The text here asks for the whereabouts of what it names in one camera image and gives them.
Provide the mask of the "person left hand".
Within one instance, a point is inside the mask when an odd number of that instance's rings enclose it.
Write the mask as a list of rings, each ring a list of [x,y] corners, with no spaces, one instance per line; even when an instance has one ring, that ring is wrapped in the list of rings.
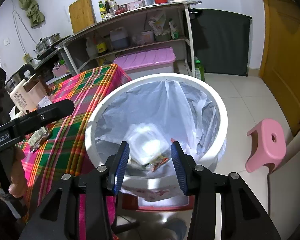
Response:
[[[14,162],[11,168],[11,184],[9,193],[14,198],[20,198],[27,190],[27,179],[21,161],[25,158],[25,153],[17,146],[14,147]]]

